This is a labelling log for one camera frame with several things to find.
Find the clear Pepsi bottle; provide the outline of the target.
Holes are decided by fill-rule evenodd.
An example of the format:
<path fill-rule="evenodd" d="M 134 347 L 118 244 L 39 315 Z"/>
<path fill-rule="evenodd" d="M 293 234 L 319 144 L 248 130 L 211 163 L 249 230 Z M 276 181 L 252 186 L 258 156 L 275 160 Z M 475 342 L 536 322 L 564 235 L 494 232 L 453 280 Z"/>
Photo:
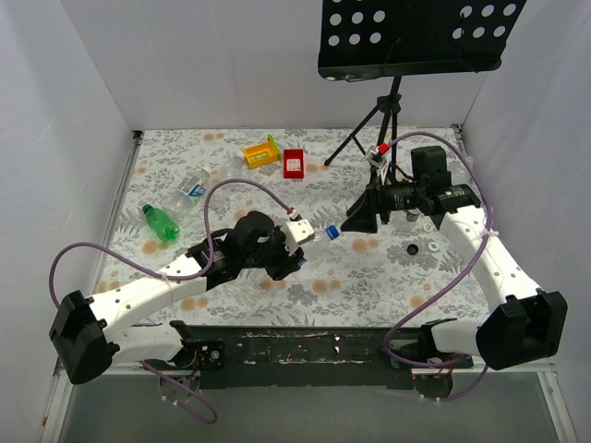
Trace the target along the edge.
<path fill-rule="evenodd" d="M 327 252 L 330 242 L 331 240 L 325 233 L 325 230 L 316 231 L 314 239 L 305 243 L 303 248 L 301 248 L 304 255 L 297 262 L 295 271 L 300 270 L 306 263 L 322 257 Z M 255 269 L 247 277 L 255 282 L 262 282 L 264 278 L 270 278 L 265 269 Z"/>

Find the blue bottle cap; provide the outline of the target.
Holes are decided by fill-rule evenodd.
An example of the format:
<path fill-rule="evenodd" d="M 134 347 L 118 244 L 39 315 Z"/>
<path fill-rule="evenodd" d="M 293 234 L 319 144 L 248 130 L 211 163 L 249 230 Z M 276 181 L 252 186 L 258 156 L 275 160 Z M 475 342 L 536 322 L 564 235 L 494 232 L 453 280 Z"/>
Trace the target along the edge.
<path fill-rule="evenodd" d="M 338 238 L 341 235 L 339 229 L 334 225 L 328 226 L 325 229 L 325 233 L 328 235 L 331 241 Z"/>

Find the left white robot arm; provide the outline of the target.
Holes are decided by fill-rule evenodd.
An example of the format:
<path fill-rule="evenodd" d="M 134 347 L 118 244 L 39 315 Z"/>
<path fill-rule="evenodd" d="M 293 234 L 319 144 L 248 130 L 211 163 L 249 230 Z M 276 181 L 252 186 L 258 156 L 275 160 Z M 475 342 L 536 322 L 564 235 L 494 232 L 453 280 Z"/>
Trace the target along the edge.
<path fill-rule="evenodd" d="M 49 338 L 69 380 L 80 385 L 113 365 L 159 360 L 178 369 L 200 367 L 204 352 L 179 320 L 143 326 L 141 320 L 189 297 L 235 280 L 245 269 L 264 269 L 281 280 L 296 272 L 302 246 L 314 236 L 309 221 L 277 225 L 251 211 L 234 227 L 213 232 L 159 269 L 106 293 L 75 291 L 61 302 Z"/>

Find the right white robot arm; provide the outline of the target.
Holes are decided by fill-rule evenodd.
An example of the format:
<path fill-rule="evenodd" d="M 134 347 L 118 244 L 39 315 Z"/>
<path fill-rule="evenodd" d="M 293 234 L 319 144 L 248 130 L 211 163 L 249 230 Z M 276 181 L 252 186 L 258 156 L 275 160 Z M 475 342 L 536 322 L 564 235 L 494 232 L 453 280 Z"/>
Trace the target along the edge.
<path fill-rule="evenodd" d="M 454 185 L 446 152 L 439 146 L 411 151 L 413 179 L 383 184 L 373 175 L 346 212 L 344 232 L 376 233 L 394 211 L 418 210 L 464 259 L 474 263 L 488 303 L 482 322 L 454 318 L 423 325 L 416 342 L 404 344 L 390 333 L 385 348 L 392 359 L 419 367 L 439 366 L 450 356 L 480 357 L 494 370 L 555 355 L 568 310 L 559 292 L 546 292 L 513 259 L 486 225 L 486 212 L 468 185 Z"/>

